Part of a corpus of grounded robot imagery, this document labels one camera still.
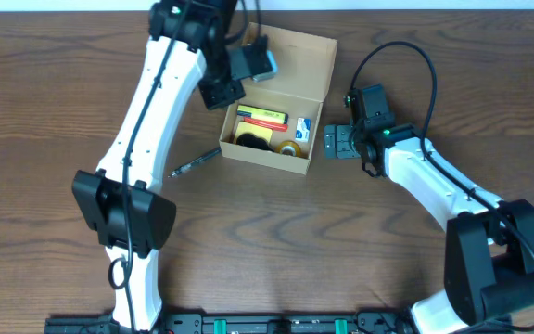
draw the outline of white plastic casing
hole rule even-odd
[[[107,179],[122,181],[122,160],[137,119],[146,103],[147,96],[158,74],[170,38],[160,37],[147,42],[146,61],[141,79],[125,121],[97,170],[106,170]],[[156,90],[147,114],[137,133],[131,154],[129,184],[146,182],[146,189],[159,193],[162,188],[164,165],[174,132],[181,120],[184,107],[197,83],[203,77],[206,62],[201,50],[193,53],[188,44],[177,41],[162,74],[161,85]]]
[[[454,312],[445,289],[414,304],[412,317],[421,334],[448,334],[469,327]]]
[[[448,173],[487,202],[498,207],[502,199],[486,191],[469,180],[450,163],[448,163],[426,139],[426,149],[433,152],[434,160]],[[486,207],[470,199],[458,186],[442,175],[424,159],[420,149],[420,139],[402,140],[394,147],[385,150],[385,166],[388,178],[402,185],[426,208],[446,231],[447,222],[461,212],[477,214],[487,211]]]
[[[127,258],[127,250],[120,247],[107,247],[110,261]],[[120,284],[123,280],[123,269],[119,263],[113,267],[114,281]],[[158,292],[158,251],[152,250],[145,259],[137,254],[133,257],[133,270],[129,279],[129,289],[133,303],[133,319],[137,330],[150,330],[162,309],[162,299]],[[112,318],[121,326],[131,328],[129,306],[125,288],[115,290],[116,305]]]

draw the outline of yellow tape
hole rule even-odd
[[[291,140],[286,140],[285,142],[279,144],[275,152],[292,157],[300,157],[302,155],[302,151],[300,151],[298,144]]]

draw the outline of wood grain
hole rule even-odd
[[[267,12],[339,41],[308,175],[222,157],[167,180],[177,222],[160,255],[172,306],[209,313],[402,307],[442,288],[444,235],[406,191],[324,158],[323,126],[376,45],[422,46],[439,76],[430,137],[461,171],[534,204],[534,11]],[[114,305],[108,259],[70,193],[118,132],[142,66],[146,13],[0,14],[0,333]],[[425,63],[402,48],[364,68],[400,121],[421,124]],[[222,111],[191,99],[167,170],[217,146]],[[517,318],[528,323],[526,312]]]

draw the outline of black pen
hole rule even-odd
[[[208,161],[209,159],[215,157],[216,155],[220,154],[222,152],[221,148],[214,148],[211,151],[205,153],[204,155],[200,156],[199,158],[187,163],[186,165],[183,165],[174,171],[168,176],[168,177],[176,177],[184,172],[187,172],[194,166],[197,166],[205,161]]]

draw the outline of open box lid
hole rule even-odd
[[[269,37],[267,48],[273,52],[277,74],[260,83],[246,79],[244,86],[323,102],[331,83],[337,40],[264,24],[261,34]],[[256,35],[257,24],[250,23],[243,45],[253,41]]]

